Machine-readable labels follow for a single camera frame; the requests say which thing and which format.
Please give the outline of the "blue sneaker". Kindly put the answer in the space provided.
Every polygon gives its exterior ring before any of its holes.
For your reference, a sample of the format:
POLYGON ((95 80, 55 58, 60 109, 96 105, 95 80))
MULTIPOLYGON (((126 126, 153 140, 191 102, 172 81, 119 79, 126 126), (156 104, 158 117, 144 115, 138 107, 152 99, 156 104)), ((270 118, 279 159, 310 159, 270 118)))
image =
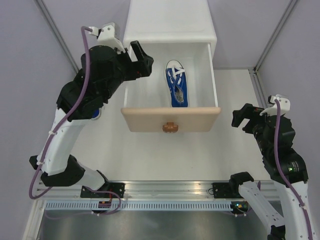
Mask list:
POLYGON ((173 59, 167 63, 165 79, 170 93, 171 106, 187 108, 189 103, 186 70, 179 61, 173 59))
POLYGON ((101 117, 101 109, 99 108, 93 113, 91 120, 95 121, 95 120, 98 120, 100 117, 101 117))

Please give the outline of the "aluminium frame post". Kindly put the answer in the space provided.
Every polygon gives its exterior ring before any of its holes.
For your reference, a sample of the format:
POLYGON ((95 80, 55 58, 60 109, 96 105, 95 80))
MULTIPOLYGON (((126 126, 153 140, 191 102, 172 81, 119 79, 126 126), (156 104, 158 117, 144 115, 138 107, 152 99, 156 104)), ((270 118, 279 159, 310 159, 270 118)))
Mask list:
POLYGON ((54 18, 52 17, 48 7, 45 4, 44 0, 34 0, 34 3, 38 7, 41 15, 43 16, 45 22, 47 23, 50 31, 53 33, 54 38, 57 40, 61 50, 63 51, 65 57, 67 58, 67 61, 71 65, 73 71, 77 73, 79 71, 79 68, 77 66, 77 63, 75 59, 73 58, 70 49, 68 48, 60 30, 58 29, 54 18))
POLYGON ((262 67, 263 63, 265 62, 266 57, 268 56, 269 52, 271 51, 272 47, 276 43, 278 37, 280 36, 282 30, 284 29, 287 21, 289 20, 290 16, 292 15, 293 11, 295 10, 299 0, 290 0, 282 13, 275 29, 273 30, 267 44, 265 45, 260 57, 258 58, 255 66, 253 67, 253 72, 255 75, 258 74, 259 69, 262 67))

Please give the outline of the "beige drawer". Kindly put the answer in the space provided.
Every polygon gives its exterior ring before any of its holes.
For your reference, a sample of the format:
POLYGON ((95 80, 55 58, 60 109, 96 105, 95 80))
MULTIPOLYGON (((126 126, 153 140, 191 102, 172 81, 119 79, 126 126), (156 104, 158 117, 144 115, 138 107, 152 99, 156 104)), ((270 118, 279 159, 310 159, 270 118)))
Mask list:
POLYGON ((121 113, 131 132, 163 133, 167 122, 178 125, 177 133, 211 130, 221 113, 208 43, 143 43, 143 50, 154 59, 149 77, 124 84, 121 113), (172 107, 165 67, 170 60, 185 69, 188 107, 172 107))

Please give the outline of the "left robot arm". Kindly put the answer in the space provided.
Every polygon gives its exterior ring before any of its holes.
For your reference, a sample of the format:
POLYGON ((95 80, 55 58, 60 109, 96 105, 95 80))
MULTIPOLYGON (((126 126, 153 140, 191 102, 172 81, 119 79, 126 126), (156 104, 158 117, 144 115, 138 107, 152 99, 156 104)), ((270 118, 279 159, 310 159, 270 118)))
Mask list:
POLYGON ((86 47, 81 56, 82 68, 61 89, 43 150, 29 159, 35 176, 40 177, 49 190, 79 184, 90 188, 98 198, 108 195, 106 177, 82 165, 71 151, 84 126, 97 118, 123 82, 151 75, 154 59, 144 52, 137 40, 130 46, 135 61, 131 60, 127 49, 118 51, 106 45, 86 47))

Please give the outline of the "aluminium mounting rail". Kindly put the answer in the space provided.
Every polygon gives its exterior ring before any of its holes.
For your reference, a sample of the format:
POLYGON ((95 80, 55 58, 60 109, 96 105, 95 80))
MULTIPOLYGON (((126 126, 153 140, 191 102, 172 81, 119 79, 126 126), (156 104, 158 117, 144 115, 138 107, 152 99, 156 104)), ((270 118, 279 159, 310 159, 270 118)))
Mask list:
MULTIPOLYGON (((237 200, 228 181, 112 181, 102 189, 112 190, 127 201, 213 201, 237 200)), ((76 184, 53 187, 42 200, 88 200, 98 195, 76 184)))

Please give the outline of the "white cabinet frame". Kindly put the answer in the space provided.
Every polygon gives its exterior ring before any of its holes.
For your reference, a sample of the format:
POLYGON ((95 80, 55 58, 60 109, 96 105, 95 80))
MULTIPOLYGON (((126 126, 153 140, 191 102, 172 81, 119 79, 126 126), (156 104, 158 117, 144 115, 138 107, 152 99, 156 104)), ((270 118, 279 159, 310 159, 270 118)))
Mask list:
POLYGON ((206 43, 217 45, 209 4, 206 0, 132 0, 123 44, 206 43))

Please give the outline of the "right aluminium frame post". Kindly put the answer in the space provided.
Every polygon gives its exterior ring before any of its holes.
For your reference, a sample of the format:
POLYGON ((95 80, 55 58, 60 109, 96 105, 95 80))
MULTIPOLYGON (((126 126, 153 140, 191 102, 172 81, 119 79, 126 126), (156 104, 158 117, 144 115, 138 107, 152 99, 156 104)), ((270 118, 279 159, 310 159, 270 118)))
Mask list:
POLYGON ((287 21, 289 20, 290 16, 292 15, 293 11, 295 10, 299 0, 290 0, 282 13, 275 29, 273 30, 267 44, 265 45, 260 57, 258 58, 255 66, 253 67, 253 72, 255 75, 258 74, 259 69, 262 67, 263 63, 265 62, 266 57, 268 56, 269 52, 271 51, 272 47, 276 43, 278 37, 280 36, 282 30, 284 29, 287 21))

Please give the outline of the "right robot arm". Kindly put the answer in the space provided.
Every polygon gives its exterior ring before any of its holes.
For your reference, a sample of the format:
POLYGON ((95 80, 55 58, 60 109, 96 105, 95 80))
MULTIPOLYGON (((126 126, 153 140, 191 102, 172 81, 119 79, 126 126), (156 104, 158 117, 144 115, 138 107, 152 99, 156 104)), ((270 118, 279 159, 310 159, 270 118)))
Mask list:
POLYGON ((232 127, 248 123, 243 131, 252 134, 262 154, 264 168, 280 198, 280 215, 259 192, 248 172, 231 175, 228 192, 243 197, 259 217, 269 240, 316 240, 318 238, 309 212, 308 172, 305 161, 293 149, 296 132, 291 120, 284 116, 281 104, 267 109, 246 103, 232 113, 232 127))

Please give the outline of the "left aluminium frame post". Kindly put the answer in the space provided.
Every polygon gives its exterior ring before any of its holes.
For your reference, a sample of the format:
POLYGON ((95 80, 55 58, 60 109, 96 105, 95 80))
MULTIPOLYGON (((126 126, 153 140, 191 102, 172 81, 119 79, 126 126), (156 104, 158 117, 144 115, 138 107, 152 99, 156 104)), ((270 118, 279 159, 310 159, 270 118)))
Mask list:
POLYGON ((52 17, 48 7, 45 4, 44 0, 34 0, 34 3, 38 7, 41 15, 43 16, 45 22, 47 23, 50 31, 53 33, 54 38, 57 40, 61 50, 63 51, 65 57, 67 58, 67 61, 71 65, 73 71, 77 73, 79 71, 79 68, 77 66, 77 63, 75 59, 73 58, 70 49, 68 48, 60 30, 58 29, 54 18, 52 17))

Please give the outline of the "bear knob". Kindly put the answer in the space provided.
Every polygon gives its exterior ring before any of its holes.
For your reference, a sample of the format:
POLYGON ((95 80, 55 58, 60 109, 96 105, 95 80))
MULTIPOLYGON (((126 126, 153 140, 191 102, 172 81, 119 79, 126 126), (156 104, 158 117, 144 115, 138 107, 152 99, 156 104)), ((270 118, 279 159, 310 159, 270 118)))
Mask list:
POLYGON ((164 133, 176 133, 179 130, 179 126, 174 122, 167 122, 162 126, 162 131, 164 133))

